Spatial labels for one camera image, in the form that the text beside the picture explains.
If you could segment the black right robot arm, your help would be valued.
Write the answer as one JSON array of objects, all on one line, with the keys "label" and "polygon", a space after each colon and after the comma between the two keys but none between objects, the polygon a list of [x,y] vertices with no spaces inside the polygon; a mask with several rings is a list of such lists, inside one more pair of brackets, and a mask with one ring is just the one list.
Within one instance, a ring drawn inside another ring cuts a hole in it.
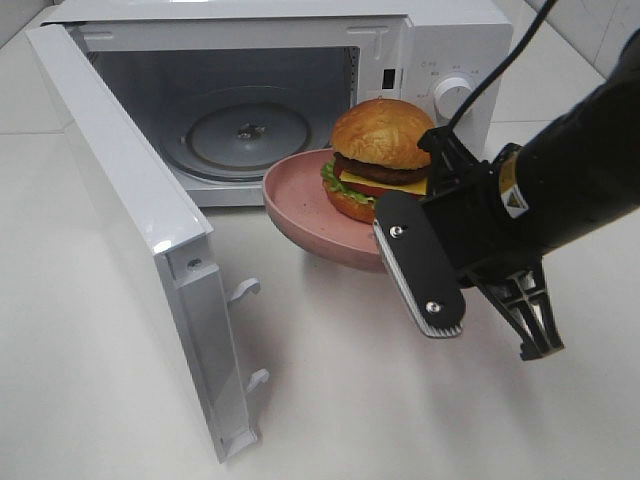
[{"label": "black right robot arm", "polygon": [[606,81],[523,146],[491,162],[430,135],[447,189],[421,202],[463,287],[478,288],[521,339],[521,358],[559,351],[543,257],[639,206],[639,38]]}]

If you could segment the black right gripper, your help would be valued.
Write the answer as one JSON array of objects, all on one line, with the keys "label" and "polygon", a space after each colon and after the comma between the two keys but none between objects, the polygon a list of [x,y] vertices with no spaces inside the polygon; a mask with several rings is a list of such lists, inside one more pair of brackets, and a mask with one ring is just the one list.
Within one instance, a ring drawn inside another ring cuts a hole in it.
[{"label": "black right gripper", "polygon": [[513,328],[523,361],[562,350],[542,266],[545,174],[535,161],[480,161],[447,126],[418,147],[431,157],[425,214],[458,283],[477,287]]}]

